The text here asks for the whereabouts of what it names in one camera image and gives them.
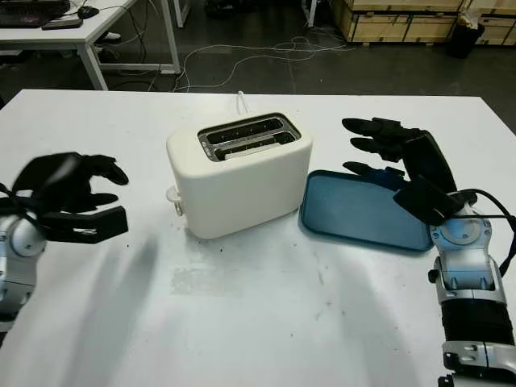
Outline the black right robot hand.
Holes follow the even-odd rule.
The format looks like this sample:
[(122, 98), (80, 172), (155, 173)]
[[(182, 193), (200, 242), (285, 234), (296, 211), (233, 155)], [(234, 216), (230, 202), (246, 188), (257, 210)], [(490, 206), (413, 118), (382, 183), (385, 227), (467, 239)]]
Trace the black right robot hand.
[(401, 160), (411, 179), (423, 177), (447, 194), (457, 191), (452, 171), (429, 131), (382, 118), (344, 118), (342, 125), (355, 135), (350, 139), (353, 147), (388, 162)]

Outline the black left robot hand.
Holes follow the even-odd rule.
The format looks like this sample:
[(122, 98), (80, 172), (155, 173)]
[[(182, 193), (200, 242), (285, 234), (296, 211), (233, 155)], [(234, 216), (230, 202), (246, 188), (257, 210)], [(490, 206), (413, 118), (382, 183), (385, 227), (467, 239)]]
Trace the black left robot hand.
[(103, 177), (116, 185), (129, 183), (128, 176), (111, 156), (65, 152), (30, 161), (15, 179), (12, 192), (30, 192), (31, 204), (41, 214), (80, 214), (118, 200), (113, 193), (93, 193), (92, 177)]

